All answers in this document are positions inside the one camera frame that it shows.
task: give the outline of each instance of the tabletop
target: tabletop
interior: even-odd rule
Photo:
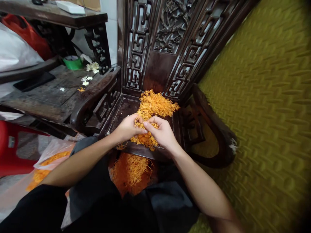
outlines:
[[[93,77],[93,80],[88,80],[87,90],[105,77],[86,70],[69,70],[63,65],[51,70],[50,73],[55,76],[54,80],[29,92],[14,90],[2,97],[0,104],[21,110],[32,116],[66,124],[82,93],[77,89],[85,87],[82,85],[81,79],[85,76]]]
[[[0,11],[50,22],[74,29],[107,22],[107,13],[85,9],[85,15],[72,15],[58,8],[53,1],[34,5],[31,0],[0,0]]]

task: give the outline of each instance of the carved wooden chair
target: carved wooden chair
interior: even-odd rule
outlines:
[[[182,108],[167,117],[176,139],[190,156],[214,168],[235,157],[236,136],[215,114],[197,83],[257,1],[118,0],[118,67],[95,88],[80,95],[71,126],[86,136],[109,135],[153,89]],[[205,141],[202,119],[215,134],[219,152],[205,158],[190,152]],[[196,130],[192,138],[191,130]],[[164,150],[151,152],[129,142],[126,152],[165,160]]]

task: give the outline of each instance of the black phone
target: black phone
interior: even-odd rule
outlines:
[[[49,72],[44,72],[41,76],[25,79],[18,83],[13,84],[13,87],[20,90],[21,92],[31,91],[32,89],[41,86],[49,81],[55,79],[55,76]]]

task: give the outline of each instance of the red plastic stool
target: red plastic stool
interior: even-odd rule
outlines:
[[[37,162],[34,160],[20,159],[16,155],[18,145],[18,132],[24,131],[49,136],[48,134],[15,125],[10,122],[0,121],[0,177],[30,173]]]

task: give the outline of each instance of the dried orange flower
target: dried orange flower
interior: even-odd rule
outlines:
[[[153,166],[148,158],[121,153],[110,173],[122,197],[126,193],[136,195],[147,187],[152,173],[149,164]]]
[[[126,148],[126,145],[128,144],[128,142],[126,144],[123,145],[123,142],[121,143],[121,145],[117,145],[117,150],[124,150]]]
[[[62,157],[65,157],[70,154],[70,151],[65,151],[61,153],[57,153],[53,155],[52,157],[48,158],[47,160],[43,161],[40,165],[46,166],[49,165],[51,162],[60,159]],[[35,169],[35,173],[32,178],[32,182],[28,185],[26,188],[26,191],[33,190],[51,171],[50,170],[40,170]]]
[[[84,92],[85,91],[85,88],[83,87],[80,87],[79,89],[77,89],[79,92]]]
[[[142,117],[144,121],[148,120],[152,116],[172,116],[173,112],[180,109],[177,103],[174,103],[170,101],[169,99],[166,99],[162,96],[161,93],[155,94],[153,90],[150,91],[146,90],[141,98],[140,98],[140,106],[137,111],[137,114]],[[139,128],[145,128],[143,124],[140,124],[136,119],[135,126],[138,126]],[[155,123],[152,123],[153,127],[158,128],[158,125]],[[143,144],[145,147],[148,147],[151,151],[155,150],[155,146],[158,146],[158,142],[155,140],[155,138],[151,135],[150,132],[146,134],[140,134],[137,138],[132,137],[132,142],[135,142],[136,144]]]

